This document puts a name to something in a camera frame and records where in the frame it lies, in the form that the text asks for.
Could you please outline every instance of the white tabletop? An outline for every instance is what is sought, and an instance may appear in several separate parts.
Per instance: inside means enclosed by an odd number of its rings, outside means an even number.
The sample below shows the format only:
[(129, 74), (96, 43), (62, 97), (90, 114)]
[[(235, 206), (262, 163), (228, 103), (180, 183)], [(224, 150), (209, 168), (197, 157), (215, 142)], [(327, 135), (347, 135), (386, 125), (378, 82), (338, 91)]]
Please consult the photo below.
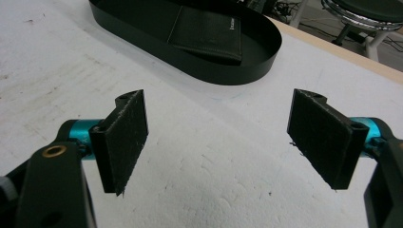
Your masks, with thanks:
[(282, 30), (265, 77), (211, 85), (101, 28), (86, 0), (2, 0), (0, 21), (0, 175), (64, 121), (103, 119), (117, 96), (144, 89), (149, 136), (125, 195), (104, 194), (95, 161), (84, 161), (99, 227), (367, 226), (375, 161), (360, 159), (349, 190), (331, 190), (289, 144), (293, 90), (327, 96), (346, 116), (378, 117), (401, 139), (399, 78)]

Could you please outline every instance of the black rubber pad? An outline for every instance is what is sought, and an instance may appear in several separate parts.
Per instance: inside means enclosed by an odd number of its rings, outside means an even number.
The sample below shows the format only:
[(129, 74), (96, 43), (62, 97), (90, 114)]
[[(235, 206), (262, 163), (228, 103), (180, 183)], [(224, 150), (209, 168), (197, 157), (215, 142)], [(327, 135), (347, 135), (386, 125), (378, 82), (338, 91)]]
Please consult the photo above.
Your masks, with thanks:
[(347, 189), (369, 128), (326, 101), (320, 94), (295, 89), (287, 132), (332, 189)]
[(142, 90), (115, 100), (116, 108), (89, 130), (106, 193), (124, 192), (148, 135)]

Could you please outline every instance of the teal metal part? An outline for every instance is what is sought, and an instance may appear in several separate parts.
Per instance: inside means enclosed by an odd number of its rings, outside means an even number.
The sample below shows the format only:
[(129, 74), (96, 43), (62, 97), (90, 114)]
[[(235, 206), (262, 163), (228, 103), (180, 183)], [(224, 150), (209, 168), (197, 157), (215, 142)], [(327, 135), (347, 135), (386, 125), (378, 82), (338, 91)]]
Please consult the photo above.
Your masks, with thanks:
[(382, 134), (380, 132), (379, 127), (376, 125), (376, 123), (373, 120), (371, 120), (371, 118), (352, 117), (352, 118), (350, 118), (350, 120), (352, 120), (354, 122), (365, 124), (366, 126), (368, 126), (370, 128), (367, 138), (365, 139), (364, 151), (362, 151), (361, 157), (372, 158), (373, 156), (368, 154), (366, 151), (374, 150), (374, 149), (377, 151), (380, 151), (380, 149), (378, 147), (381, 145), (381, 143), (379, 143), (379, 142), (383, 142), (383, 140), (381, 139)]
[(89, 137), (88, 130), (98, 124), (101, 120), (79, 120), (70, 129), (69, 138), (77, 140), (80, 144), (85, 146), (82, 149), (83, 160), (95, 160), (95, 155), (92, 149), (91, 138)]

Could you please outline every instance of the chair leg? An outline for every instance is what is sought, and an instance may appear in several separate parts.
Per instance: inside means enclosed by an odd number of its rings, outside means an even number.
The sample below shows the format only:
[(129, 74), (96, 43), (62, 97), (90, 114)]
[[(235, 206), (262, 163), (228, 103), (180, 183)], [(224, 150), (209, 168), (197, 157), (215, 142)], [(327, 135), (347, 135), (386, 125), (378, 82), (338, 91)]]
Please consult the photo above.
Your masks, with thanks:
[(350, 24), (347, 24), (346, 26), (344, 26), (343, 30), (340, 32), (340, 34), (338, 34), (337, 38), (332, 41), (332, 43), (337, 46), (342, 46), (343, 44), (341, 42), (344, 40), (346, 35), (349, 33), (351, 27), (352, 27), (352, 25), (350, 25)]
[(379, 62), (378, 55), (377, 55), (377, 47), (380, 43), (388, 36), (389, 31), (379, 31), (374, 38), (367, 37), (365, 39), (365, 48), (367, 57)]
[(296, 15), (290, 21), (290, 26), (291, 27), (298, 28), (299, 22), (300, 22), (301, 17), (302, 17), (303, 10), (305, 9), (305, 6), (306, 6), (307, 3), (308, 3), (308, 0), (302, 0), (301, 1)]

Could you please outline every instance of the black tray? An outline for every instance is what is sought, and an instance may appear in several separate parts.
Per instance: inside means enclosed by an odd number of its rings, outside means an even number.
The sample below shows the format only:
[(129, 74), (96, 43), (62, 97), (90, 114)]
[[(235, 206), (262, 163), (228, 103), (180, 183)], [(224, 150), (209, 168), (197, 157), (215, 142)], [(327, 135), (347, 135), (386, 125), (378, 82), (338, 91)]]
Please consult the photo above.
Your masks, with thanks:
[[(281, 46), (276, 26), (263, 15), (228, 0), (89, 0), (103, 28), (183, 72), (212, 84), (243, 85), (270, 70)], [(181, 6), (209, 10), (241, 20), (240, 66), (209, 62), (167, 44)]]

